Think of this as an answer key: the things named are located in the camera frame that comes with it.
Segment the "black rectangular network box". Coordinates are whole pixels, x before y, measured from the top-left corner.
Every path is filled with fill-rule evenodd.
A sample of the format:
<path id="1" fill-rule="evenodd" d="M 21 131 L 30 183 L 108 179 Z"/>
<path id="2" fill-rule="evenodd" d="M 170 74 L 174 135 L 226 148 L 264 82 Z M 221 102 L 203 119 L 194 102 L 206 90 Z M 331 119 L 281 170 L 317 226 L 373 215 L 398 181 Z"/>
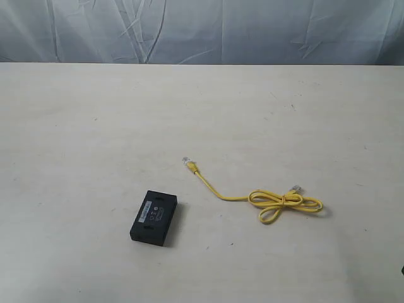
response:
<path id="1" fill-rule="evenodd" d="M 148 190 L 129 232 L 131 240 L 162 247 L 177 204 L 176 195 Z"/>

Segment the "grey backdrop cloth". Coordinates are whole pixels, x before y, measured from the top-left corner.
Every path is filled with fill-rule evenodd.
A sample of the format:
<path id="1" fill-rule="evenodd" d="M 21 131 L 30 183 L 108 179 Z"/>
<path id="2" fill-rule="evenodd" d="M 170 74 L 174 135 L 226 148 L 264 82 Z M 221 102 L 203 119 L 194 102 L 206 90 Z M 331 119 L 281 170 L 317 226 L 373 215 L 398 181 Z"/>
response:
<path id="1" fill-rule="evenodd" d="M 402 1 L 2 1 L 3 62 L 403 64 Z"/>

